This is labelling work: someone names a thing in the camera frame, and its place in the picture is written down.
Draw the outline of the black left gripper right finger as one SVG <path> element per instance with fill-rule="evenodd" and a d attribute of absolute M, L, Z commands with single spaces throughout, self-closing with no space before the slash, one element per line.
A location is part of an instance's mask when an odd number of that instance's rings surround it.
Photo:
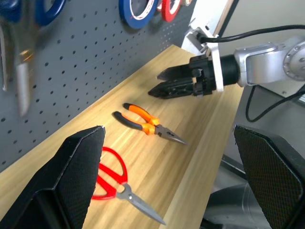
<path fill-rule="evenodd" d="M 281 136 L 236 125 L 248 183 L 272 229 L 305 229 L 305 159 Z"/>

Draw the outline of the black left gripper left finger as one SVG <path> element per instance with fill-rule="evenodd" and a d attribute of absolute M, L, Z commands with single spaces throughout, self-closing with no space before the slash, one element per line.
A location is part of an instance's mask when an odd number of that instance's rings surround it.
<path fill-rule="evenodd" d="M 100 125 L 67 137 L 12 204 L 0 229 L 82 229 L 104 138 Z"/>

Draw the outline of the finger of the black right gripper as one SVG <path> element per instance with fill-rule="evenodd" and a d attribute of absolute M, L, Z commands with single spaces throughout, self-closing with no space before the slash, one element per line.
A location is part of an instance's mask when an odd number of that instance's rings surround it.
<path fill-rule="evenodd" d="M 182 78 L 159 83 L 152 88 L 148 95 L 160 99 L 172 99 L 193 94 L 192 78 Z"/>
<path fill-rule="evenodd" d="M 192 77 L 192 70 L 189 68 L 189 64 L 178 65 L 169 67 L 158 74 L 157 79 L 163 81 L 172 81 L 181 78 Z"/>

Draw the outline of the orange black needle-nose pliers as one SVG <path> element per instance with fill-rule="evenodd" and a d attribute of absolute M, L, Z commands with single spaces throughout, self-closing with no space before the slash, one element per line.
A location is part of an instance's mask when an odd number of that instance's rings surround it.
<path fill-rule="evenodd" d="M 125 109 L 139 115 L 142 119 L 145 120 L 145 123 L 137 122 L 137 121 L 134 121 L 134 120 L 126 117 L 121 112 L 115 111 L 113 113 L 114 118 L 117 121 L 119 121 L 120 123 L 122 123 L 123 125 L 125 125 L 129 128 L 132 128 L 132 129 L 143 131 L 147 135 L 158 135 L 159 137 L 167 139 L 167 140 L 175 141 L 177 143 L 181 143 L 184 145 L 187 144 L 182 138 L 180 138 L 173 131 L 171 131 L 167 127 L 164 127 L 163 125 L 161 125 L 159 118 L 154 117 L 153 115 L 149 114 L 143 108 L 141 108 L 137 105 L 134 105 L 134 104 L 130 104 L 130 103 L 124 103 L 123 107 Z"/>

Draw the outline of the red handled scissors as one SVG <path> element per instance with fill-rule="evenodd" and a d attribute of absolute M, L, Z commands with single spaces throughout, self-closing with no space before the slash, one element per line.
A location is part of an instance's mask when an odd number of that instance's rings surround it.
<path fill-rule="evenodd" d="M 133 193 L 131 186 L 128 184 L 128 173 L 127 168 L 124 163 L 124 160 L 122 157 L 113 149 L 104 146 L 102 148 L 102 151 L 105 151 L 107 153 L 112 154 L 116 157 L 116 159 L 120 162 L 120 165 L 122 167 L 122 174 L 118 174 L 109 167 L 105 166 L 104 164 L 99 164 L 99 170 L 103 171 L 107 175 L 109 175 L 111 178 L 113 178 L 116 183 L 120 184 L 124 187 L 124 190 L 122 192 L 118 192 L 116 188 L 114 188 L 112 185 L 110 185 L 106 180 L 104 180 L 101 176 L 97 176 L 96 183 L 101 186 L 105 191 L 105 195 L 93 195 L 93 200 L 109 200 L 113 198 L 118 199 L 125 199 L 129 201 L 135 208 L 137 208 L 140 212 L 147 215 L 148 217 L 154 219 L 155 221 L 166 225 L 163 218 L 143 199 L 138 197 L 136 194 Z"/>

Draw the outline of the red tape roll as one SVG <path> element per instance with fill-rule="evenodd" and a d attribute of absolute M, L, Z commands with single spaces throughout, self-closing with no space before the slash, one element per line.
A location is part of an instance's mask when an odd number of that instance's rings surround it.
<path fill-rule="evenodd" d="M 162 18 L 166 22 L 172 22 L 176 17 L 179 8 L 181 6 L 181 0 L 162 0 Z"/>

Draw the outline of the blue tape roll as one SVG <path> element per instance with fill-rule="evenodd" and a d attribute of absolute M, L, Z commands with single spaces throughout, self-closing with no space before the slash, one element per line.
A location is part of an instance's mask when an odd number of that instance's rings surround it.
<path fill-rule="evenodd" d="M 157 10 L 158 0 L 148 0 L 144 11 L 136 16 L 133 13 L 131 0 L 119 0 L 119 12 L 123 21 L 132 29 L 141 29 L 148 24 Z"/>

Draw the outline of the grey metal pegboard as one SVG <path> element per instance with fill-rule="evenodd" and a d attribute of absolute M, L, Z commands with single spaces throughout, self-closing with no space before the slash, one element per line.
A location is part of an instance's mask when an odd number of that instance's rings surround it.
<path fill-rule="evenodd" d="M 19 116 L 16 81 L 0 82 L 0 172 L 171 45 L 181 46 L 195 1 L 167 23 L 133 30 L 118 0 L 67 0 L 36 47 L 31 103 Z"/>

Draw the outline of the blue handled scissors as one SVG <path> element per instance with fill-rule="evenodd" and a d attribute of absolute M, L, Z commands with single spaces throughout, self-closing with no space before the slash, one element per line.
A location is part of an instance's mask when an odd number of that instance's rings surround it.
<path fill-rule="evenodd" d="M 53 0 L 47 9 L 45 0 L 0 0 L 0 67 L 2 88 L 16 76 L 20 116 L 31 104 L 32 63 L 39 31 L 62 12 L 66 0 Z"/>

